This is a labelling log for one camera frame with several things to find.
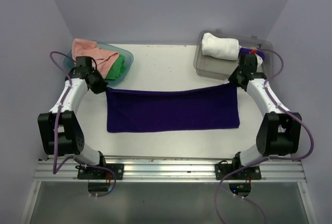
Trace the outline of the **dark purple towel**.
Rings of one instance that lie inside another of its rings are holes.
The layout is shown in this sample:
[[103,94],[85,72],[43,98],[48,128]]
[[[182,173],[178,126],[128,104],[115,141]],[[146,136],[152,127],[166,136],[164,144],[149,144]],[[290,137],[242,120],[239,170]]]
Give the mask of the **dark purple towel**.
[[237,129],[240,126],[236,86],[173,92],[109,88],[109,133],[147,133]]

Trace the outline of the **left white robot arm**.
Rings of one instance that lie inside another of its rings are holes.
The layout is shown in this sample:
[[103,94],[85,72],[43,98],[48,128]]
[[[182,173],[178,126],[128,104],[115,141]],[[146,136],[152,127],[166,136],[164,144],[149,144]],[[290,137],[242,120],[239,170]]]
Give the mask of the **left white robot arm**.
[[76,113],[85,94],[91,90],[103,93],[107,82],[95,68],[80,66],[73,68],[65,80],[61,96],[47,113],[40,114],[37,122],[44,152],[53,155],[53,171],[60,169],[58,157],[74,159],[90,166],[89,172],[95,178],[103,178],[108,172],[105,158],[100,151],[85,143],[84,133]]

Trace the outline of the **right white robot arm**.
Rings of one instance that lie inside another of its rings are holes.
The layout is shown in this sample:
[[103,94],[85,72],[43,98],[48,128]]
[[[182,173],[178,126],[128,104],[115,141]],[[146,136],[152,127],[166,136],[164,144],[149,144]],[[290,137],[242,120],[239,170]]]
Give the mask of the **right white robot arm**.
[[256,135],[256,144],[238,152],[231,166],[235,178],[244,178],[250,172],[250,165],[264,157],[287,156],[298,150],[301,124],[286,114],[289,111],[269,91],[269,83],[262,72],[253,66],[238,65],[229,77],[229,82],[244,89],[254,100],[262,114],[262,123]]

